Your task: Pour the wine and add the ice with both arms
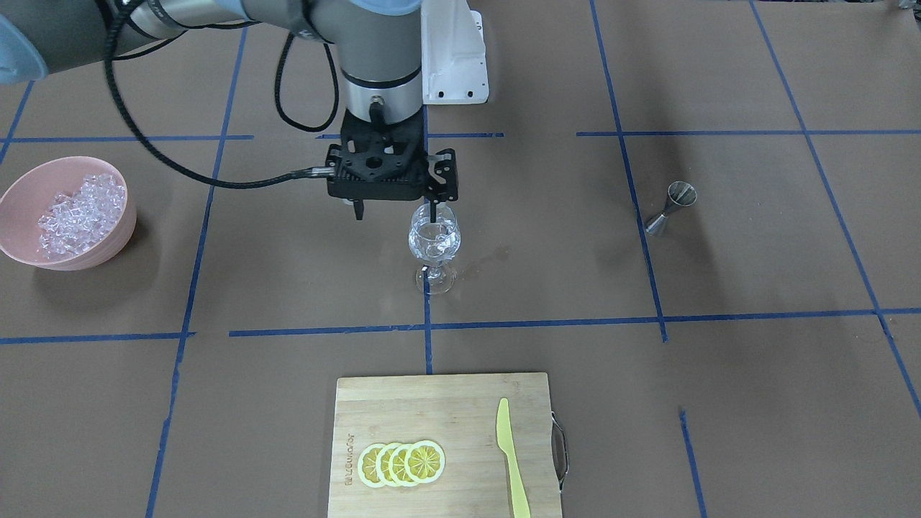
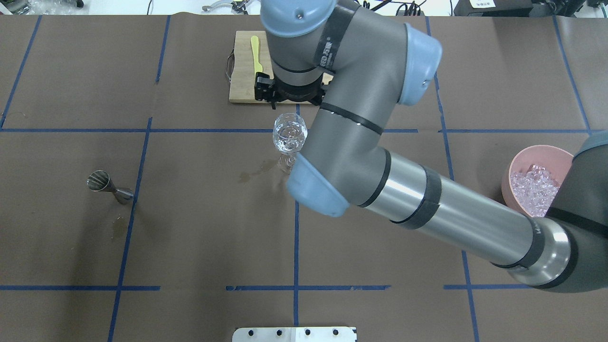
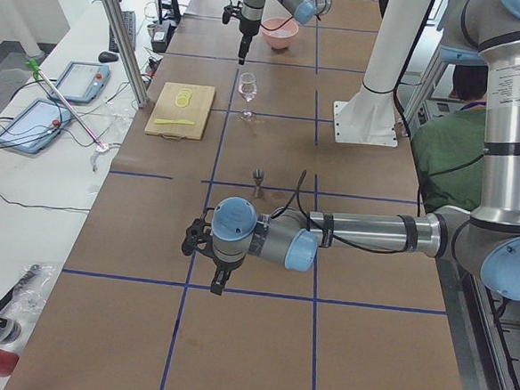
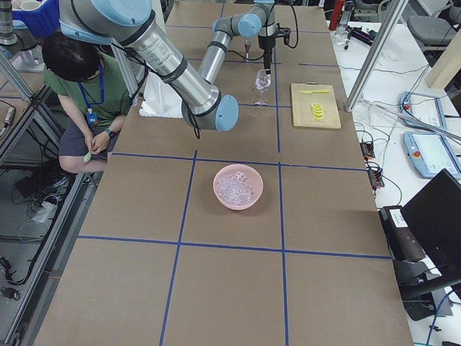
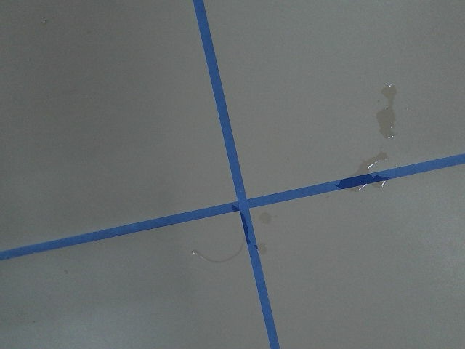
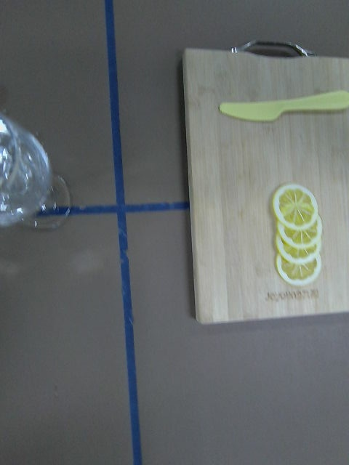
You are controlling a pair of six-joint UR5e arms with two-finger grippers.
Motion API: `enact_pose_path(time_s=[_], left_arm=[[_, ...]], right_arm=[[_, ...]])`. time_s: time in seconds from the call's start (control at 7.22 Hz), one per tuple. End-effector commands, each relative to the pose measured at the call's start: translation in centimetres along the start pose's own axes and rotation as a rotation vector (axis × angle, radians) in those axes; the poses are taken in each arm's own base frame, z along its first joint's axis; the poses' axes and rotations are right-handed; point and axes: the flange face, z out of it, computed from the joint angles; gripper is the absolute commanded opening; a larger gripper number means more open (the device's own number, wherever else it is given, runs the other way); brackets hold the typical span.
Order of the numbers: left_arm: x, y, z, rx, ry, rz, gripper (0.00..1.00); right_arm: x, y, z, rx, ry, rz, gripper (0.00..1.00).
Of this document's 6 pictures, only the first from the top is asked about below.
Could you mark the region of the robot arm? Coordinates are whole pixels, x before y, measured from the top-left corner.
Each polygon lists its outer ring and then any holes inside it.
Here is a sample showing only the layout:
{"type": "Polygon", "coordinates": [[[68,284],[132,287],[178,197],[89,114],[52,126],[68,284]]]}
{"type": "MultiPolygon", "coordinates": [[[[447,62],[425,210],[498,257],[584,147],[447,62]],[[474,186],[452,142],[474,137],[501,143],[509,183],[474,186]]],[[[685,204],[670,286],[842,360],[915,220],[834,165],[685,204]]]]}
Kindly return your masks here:
{"type": "Polygon", "coordinates": [[[429,215],[457,196],[439,186],[423,144],[423,13],[419,1],[4,1],[2,83],[24,84],[84,65],[103,68],[106,94],[136,140],[175,173],[217,189],[254,190],[286,181],[325,179],[330,196],[348,200],[356,219],[367,200],[424,199],[429,215]],[[295,39],[337,48],[327,62],[333,101],[343,104],[341,143],[327,165],[259,181],[210,179],[159,151],[129,113],[114,65],[189,32],[286,30],[276,66],[282,76],[295,39]]]}

